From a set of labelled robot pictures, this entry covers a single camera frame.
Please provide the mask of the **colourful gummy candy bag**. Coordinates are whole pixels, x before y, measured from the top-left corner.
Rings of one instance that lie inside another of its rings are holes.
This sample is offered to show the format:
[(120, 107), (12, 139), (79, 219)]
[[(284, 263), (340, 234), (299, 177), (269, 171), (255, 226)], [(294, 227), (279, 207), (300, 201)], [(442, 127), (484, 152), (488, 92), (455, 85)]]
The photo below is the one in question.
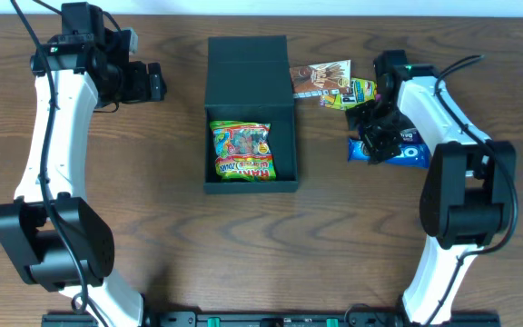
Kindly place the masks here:
[(276, 180), (268, 142), (270, 124), (212, 121), (209, 126), (216, 153), (215, 171), (223, 181)]

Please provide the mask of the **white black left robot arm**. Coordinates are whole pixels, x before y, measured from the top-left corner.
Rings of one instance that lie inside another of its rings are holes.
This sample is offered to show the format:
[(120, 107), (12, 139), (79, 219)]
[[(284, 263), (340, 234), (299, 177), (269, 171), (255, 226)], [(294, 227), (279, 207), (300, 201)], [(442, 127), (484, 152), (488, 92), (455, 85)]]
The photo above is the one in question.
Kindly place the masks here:
[(162, 101), (161, 67), (132, 61), (136, 32), (101, 7), (65, 3), (58, 14), (60, 34), (37, 43), (30, 61), (35, 127), (13, 200), (0, 204), (0, 243), (24, 283), (69, 299), (71, 322), (157, 326), (115, 269), (113, 233), (87, 201), (85, 160), (95, 114)]

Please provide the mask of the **dark green gift box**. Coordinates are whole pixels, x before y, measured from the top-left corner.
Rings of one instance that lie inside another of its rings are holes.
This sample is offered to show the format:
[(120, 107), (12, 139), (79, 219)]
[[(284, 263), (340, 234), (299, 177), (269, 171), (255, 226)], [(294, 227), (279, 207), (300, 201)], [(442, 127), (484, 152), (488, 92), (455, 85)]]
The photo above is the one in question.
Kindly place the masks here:
[(294, 98), (284, 35), (219, 36), (208, 39), (204, 97), (206, 122), (269, 124), (269, 149), (276, 179), (224, 181), (215, 172), (215, 146), (205, 128), (204, 191), (294, 193), (299, 187)]

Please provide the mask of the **blue Oreo pack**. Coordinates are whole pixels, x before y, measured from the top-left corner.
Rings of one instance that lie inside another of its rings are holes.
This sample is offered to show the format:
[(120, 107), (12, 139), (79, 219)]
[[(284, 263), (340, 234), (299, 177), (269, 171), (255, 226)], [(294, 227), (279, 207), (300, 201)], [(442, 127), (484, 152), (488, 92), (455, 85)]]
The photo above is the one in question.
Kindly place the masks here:
[[(367, 154), (366, 146), (361, 140), (348, 140), (348, 160), (368, 162), (370, 156)], [(431, 154), (425, 144), (401, 144), (400, 154), (385, 161), (386, 164), (399, 166), (417, 167), (428, 169)]]

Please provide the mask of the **brown Pocky box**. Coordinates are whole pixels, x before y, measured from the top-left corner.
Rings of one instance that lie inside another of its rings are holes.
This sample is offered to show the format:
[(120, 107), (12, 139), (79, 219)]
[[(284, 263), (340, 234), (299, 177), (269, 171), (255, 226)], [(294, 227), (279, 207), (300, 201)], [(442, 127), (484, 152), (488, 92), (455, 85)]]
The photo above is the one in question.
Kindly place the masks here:
[(293, 95), (308, 98), (350, 92), (351, 60), (290, 68)]

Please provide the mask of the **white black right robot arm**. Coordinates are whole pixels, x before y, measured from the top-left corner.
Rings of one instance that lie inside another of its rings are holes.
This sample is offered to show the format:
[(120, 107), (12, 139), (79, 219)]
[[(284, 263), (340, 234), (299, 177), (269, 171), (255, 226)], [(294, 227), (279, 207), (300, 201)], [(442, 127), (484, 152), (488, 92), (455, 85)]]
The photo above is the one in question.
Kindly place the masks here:
[(426, 234), (415, 275), (393, 312), (346, 311), (350, 326), (499, 326), (492, 312), (453, 312), (452, 303), (473, 261), (511, 240), (518, 224), (517, 154), (474, 125), (449, 95), (445, 80), (483, 60), (474, 54), (443, 70), (412, 64), (387, 50), (373, 66), (380, 98), (347, 112), (369, 164), (401, 154), (401, 131), (413, 127), (430, 162), (419, 199)]

